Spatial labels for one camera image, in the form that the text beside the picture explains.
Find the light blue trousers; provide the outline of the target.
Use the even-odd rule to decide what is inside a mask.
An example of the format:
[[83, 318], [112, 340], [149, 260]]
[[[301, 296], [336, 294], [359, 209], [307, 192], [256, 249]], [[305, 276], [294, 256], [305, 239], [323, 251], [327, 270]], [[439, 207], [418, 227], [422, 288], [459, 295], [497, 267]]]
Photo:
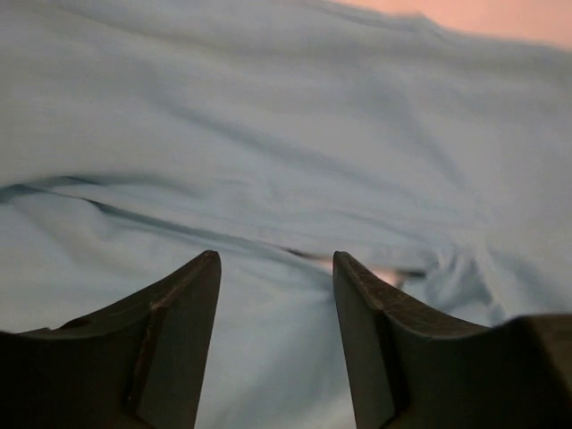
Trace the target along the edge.
[[1, 4], [1, 326], [221, 255], [201, 428], [354, 425], [337, 250], [478, 324], [571, 308], [571, 55], [321, 1]]

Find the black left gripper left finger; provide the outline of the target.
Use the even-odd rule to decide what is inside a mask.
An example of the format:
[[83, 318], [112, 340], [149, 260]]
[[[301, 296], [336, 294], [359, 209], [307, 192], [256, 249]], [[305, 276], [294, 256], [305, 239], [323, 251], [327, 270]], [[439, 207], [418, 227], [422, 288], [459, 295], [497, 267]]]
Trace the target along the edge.
[[193, 427], [221, 271], [206, 251], [59, 328], [3, 332], [2, 427]]

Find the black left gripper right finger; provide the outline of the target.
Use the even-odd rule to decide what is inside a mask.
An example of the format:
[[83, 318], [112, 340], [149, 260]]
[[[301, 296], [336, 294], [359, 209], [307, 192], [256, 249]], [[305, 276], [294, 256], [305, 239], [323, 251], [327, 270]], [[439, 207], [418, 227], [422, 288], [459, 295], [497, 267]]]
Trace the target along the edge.
[[332, 279], [357, 427], [570, 427], [570, 315], [472, 324], [346, 252]]

